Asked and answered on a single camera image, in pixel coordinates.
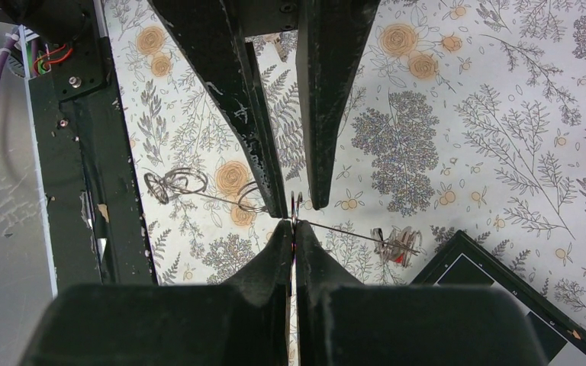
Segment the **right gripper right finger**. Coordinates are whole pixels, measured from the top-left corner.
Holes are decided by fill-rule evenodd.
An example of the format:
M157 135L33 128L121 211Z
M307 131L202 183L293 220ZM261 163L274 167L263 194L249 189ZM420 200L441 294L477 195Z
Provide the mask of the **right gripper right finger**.
M320 245L309 222L298 221L294 234L299 364L330 365L335 330L331 295L362 282Z

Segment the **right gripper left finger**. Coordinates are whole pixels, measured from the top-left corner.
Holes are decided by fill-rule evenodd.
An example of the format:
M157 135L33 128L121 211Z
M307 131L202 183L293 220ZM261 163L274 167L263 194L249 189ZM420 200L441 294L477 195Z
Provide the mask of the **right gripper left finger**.
M264 249L224 282L233 291L232 365L288 364L292 241L291 223L279 221Z

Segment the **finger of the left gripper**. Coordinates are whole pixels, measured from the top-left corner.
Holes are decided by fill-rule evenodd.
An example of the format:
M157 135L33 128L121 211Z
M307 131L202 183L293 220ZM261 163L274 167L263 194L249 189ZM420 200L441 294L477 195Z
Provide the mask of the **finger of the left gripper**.
M288 204L254 47L238 1L152 1L151 6L237 137L266 210L285 219Z
M378 7L378 0L298 4L298 92L316 210L329 203L340 124Z

